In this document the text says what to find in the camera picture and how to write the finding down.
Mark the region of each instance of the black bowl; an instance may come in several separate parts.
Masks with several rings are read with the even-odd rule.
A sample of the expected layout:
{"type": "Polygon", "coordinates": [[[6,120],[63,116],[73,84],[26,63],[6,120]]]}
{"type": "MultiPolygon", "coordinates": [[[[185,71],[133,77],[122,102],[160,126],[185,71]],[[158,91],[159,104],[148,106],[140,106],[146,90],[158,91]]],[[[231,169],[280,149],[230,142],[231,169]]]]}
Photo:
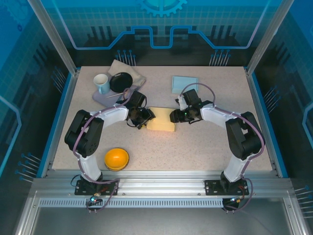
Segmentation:
{"type": "Polygon", "coordinates": [[[119,72],[110,80],[110,89],[116,93],[123,92],[126,88],[131,87],[133,78],[129,73],[119,72]]]}

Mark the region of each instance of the aluminum frame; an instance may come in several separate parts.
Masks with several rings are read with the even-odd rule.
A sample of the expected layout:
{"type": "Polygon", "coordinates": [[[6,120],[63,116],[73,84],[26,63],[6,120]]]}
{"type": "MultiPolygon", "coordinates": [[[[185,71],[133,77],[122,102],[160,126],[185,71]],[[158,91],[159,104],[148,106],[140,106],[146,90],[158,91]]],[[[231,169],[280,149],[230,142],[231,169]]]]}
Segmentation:
{"type": "MultiPolygon", "coordinates": [[[[43,199],[69,200],[88,196],[75,196],[69,182],[79,171],[68,170],[51,171],[46,178],[35,179],[29,193],[16,235],[31,234],[36,224],[36,217],[40,201],[43,199]]],[[[104,178],[113,177],[113,172],[103,171],[104,178]]],[[[183,198],[184,200],[218,199],[223,196],[206,196],[204,179],[219,179],[217,171],[125,171],[120,172],[120,188],[116,199],[160,199],[183,198]]],[[[308,228],[301,215],[295,197],[291,180],[277,178],[275,172],[271,174],[252,172],[247,173],[254,183],[254,198],[283,198],[286,206],[286,216],[290,220],[293,234],[309,234],[308,228]]]]}
{"type": "Polygon", "coordinates": [[[248,66],[247,66],[247,73],[251,75],[258,63],[260,62],[262,56],[264,55],[266,49],[268,48],[270,42],[272,41],[273,37],[275,36],[280,24],[283,22],[285,16],[289,12],[291,5],[293,4],[294,0],[282,0],[281,4],[279,5],[274,17],[272,18],[269,26],[262,37],[258,47],[256,48],[248,66]]]}
{"type": "Polygon", "coordinates": [[[58,51],[61,59],[63,60],[65,66],[67,67],[68,71],[72,74],[76,74],[76,66],[67,51],[57,29],[55,28],[50,16],[48,15],[45,7],[41,3],[40,0],[28,0],[31,8],[33,9],[34,13],[36,14],[37,18],[39,19],[41,25],[45,29],[48,37],[52,41],[54,47],[58,51]]]}

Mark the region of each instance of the yellow sponge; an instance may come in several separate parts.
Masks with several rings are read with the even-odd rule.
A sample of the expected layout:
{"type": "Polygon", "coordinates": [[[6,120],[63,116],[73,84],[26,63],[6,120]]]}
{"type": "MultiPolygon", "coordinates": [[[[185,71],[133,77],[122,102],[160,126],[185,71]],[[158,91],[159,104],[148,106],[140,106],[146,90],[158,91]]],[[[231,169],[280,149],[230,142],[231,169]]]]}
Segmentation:
{"type": "Polygon", "coordinates": [[[155,118],[148,121],[147,129],[157,131],[175,131],[175,124],[170,120],[170,114],[175,109],[150,107],[155,114],[155,118]]]}

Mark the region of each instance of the white mug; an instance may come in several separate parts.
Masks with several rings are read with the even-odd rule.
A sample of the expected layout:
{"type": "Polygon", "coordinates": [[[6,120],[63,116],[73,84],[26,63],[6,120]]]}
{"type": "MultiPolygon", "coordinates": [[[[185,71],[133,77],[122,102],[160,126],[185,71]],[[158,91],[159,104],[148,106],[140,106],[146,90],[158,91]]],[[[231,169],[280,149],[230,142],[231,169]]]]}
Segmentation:
{"type": "Polygon", "coordinates": [[[93,78],[93,83],[97,86],[100,94],[106,94],[110,91],[109,79],[105,74],[98,74],[93,78]]]}

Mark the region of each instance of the vent grille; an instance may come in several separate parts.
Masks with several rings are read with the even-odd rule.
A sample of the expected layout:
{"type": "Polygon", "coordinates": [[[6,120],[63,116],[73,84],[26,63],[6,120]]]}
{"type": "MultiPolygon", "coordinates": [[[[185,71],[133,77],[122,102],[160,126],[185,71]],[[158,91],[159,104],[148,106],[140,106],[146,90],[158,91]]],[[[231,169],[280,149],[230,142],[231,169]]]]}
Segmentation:
{"type": "MultiPolygon", "coordinates": [[[[56,199],[44,198],[40,200],[40,207],[68,207],[81,208],[86,206],[86,198],[56,199]]],[[[97,206],[101,207],[106,199],[97,206]]],[[[220,198],[113,198],[107,205],[109,208],[221,208],[220,198]]]]}

